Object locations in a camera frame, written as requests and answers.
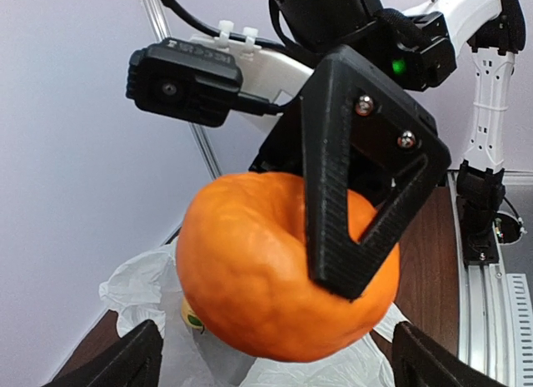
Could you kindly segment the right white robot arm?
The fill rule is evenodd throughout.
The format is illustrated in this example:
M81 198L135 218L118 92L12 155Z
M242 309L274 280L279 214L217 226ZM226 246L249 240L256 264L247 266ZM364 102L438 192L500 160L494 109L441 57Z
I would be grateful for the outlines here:
M501 131L516 54L518 0L429 0L405 12L380 0L269 0L288 53L313 73L253 162L300 174L305 269L298 278L358 299L450 165L433 117L412 97L440 86L468 45L476 67L468 147L456 179L465 262L497 261L505 197Z

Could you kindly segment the white plastic bag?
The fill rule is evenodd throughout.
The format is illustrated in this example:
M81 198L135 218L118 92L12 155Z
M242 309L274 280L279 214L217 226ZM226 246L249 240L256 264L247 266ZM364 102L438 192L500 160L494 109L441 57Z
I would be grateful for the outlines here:
M117 313L124 336L153 320L163 338L161 386L393 386L389 360L369 336L311 363L257 359L182 318L182 288L175 243L124 262L99 286L106 307Z

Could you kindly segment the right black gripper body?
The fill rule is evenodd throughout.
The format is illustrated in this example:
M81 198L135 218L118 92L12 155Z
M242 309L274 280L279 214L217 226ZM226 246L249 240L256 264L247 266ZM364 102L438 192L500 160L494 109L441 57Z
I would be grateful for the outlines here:
M343 186L372 203L425 200L450 165L436 122L412 97L455 69L437 11L407 16L380 0L269 0L286 50L313 69L251 164Z

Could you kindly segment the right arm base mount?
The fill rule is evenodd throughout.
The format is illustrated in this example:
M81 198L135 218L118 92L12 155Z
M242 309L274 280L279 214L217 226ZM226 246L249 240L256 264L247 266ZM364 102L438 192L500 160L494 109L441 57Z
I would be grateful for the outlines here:
M527 231L515 207L505 197L511 213L478 211L466 199L457 197L462 261L465 267L499 264L500 248L518 242Z

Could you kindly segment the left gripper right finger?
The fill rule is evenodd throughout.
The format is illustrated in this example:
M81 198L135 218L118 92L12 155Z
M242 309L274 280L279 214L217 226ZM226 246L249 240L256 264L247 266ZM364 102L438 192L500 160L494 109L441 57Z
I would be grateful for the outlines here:
M391 367L400 387L500 387L503 384L475 370L410 322L395 326Z

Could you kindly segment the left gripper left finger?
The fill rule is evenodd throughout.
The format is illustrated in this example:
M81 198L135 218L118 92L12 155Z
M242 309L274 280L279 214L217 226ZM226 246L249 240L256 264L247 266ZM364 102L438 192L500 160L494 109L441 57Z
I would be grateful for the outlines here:
M49 382L49 387L157 387L163 339L145 320L80 368Z

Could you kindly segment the orange fruit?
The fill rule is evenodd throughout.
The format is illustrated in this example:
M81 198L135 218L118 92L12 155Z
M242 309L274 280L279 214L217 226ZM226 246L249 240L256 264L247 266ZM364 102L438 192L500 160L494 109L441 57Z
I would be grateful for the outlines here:
M280 173L231 174L203 187L176 248L184 296L205 327L246 354L285 362L324 359L385 316L400 281L394 249L349 301L307 272L304 182Z

